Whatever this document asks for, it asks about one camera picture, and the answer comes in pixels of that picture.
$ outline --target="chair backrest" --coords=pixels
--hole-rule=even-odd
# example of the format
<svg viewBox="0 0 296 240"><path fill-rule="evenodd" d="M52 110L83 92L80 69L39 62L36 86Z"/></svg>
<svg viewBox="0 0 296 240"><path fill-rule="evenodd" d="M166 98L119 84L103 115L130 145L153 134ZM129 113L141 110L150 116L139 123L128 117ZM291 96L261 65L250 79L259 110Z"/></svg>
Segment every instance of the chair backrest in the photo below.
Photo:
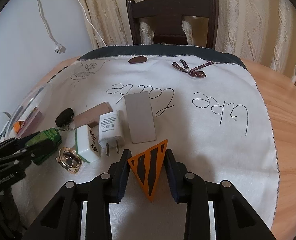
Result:
<svg viewBox="0 0 296 240"><path fill-rule="evenodd" d="M153 43L187 44L181 22L183 16L209 18L207 48L214 49L217 38L219 0L127 0L127 12L133 43L141 44L139 18L156 16Z"/></svg>

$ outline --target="black clamp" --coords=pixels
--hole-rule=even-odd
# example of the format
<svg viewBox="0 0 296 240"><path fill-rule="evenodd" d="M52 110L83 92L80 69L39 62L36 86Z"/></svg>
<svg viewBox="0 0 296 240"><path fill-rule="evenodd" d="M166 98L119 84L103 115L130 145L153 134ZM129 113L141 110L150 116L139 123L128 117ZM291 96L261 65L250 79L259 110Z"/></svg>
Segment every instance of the black clamp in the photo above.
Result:
<svg viewBox="0 0 296 240"><path fill-rule="evenodd" d="M38 165L56 149L57 144L48 138L26 146L27 142L39 134L41 132L0 142L0 192L26 177L25 169L32 161Z"/></svg>
<svg viewBox="0 0 296 240"><path fill-rule="evenodd" d="M68 181L29 227L23 240L80 239L83 202L87 201L86 240L112 240L109 203L119 203L125 194L130 167L129 150L118 163L91 182ZM164 165L176 203L187 203L184 240L210 240L208 201L213 202L216 240L276 240L250 204L231 182L204 181L176 162L167 150Z"/></svg>

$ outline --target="beige curtain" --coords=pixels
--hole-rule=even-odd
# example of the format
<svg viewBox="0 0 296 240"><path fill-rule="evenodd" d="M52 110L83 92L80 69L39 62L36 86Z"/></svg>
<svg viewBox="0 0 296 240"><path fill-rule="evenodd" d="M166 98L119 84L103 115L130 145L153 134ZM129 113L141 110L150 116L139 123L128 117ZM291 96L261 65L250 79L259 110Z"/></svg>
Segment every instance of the beige curtain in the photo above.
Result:
<svg viewBox="0 0 296 240"><path fill-rule="evenodd" d="M88 19L107 45L132 44L126 0L80 0ZM268 66L296 85L296 9L289 0L219 0L216 50ZM153 40L153 21L143 19L144 44ZM93 48L102 47L85 21ZM186 17L182 27L188 44L205 46L207 19Z"/></svg>

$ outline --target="white cable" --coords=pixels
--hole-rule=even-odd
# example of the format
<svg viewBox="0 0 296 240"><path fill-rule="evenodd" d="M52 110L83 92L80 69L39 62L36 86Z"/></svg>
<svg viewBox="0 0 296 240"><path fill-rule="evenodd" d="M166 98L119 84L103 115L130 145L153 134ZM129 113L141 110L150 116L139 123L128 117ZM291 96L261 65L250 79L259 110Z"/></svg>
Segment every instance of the white cable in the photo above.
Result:
<svg viewBox="0 0 296 240"><path fill-rule="evenodd" d="M52 41L56 45L55 52L58 53L58 52L61 51L61 49L62 49L63 46L55 40L54 36L52 35L52 33L50 31L49 25L48 25L48 23L46 21L46 18L44 16L42 2L40 0L37 0L37 3L38 3L39 15L40 15L41 19L43 20L43 23L45 25L45 28L47 30L47 33L48 33L49 37L52 39Z"/></svg>
<svg viewBox="0 0 296 240"><path fill-rule="evenodd" d="M96 31L97 35L100 37L101 41L103 42L103 44L105 45L105 47L107 47L106 43L104 42L103 38L100 36L99 32L96 30L96 28L92 25L92 23L88 20L88 17L87 17L87 14L86 14L86 11L85 11L85 8L82 6L82 4L80 3L80 0L78 0L79 4L81 5L81 7L83 8L84 10L84 13L85 13L85 17L86 17L86 20L87 22L90 23L90 25L93 27L93 29Z"/></svg>

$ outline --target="polka dot ribbon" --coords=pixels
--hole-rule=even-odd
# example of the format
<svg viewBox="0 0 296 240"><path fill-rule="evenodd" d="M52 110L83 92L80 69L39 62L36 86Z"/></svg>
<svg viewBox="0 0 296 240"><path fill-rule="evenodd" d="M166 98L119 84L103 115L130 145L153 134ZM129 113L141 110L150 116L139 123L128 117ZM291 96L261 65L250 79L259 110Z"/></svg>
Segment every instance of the polka dot ribbon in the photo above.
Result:
<svg viewBox="0 0 296 240"><path fill-rule="evenodd" d="M174 68L176 68L177 70L180 70L182 72L186 72L188 75L190 75L192 77L200 77L200 78L206 77L206 74L203 71L196 71L196 70L199 70L201 68L204 68L206 66L214 64L213 61L209 61L203 65L189 69L188 64L183 59L181 59L180 62L182 63L184 68L180 67L177 62L173 62L172 66Z"/></svg>

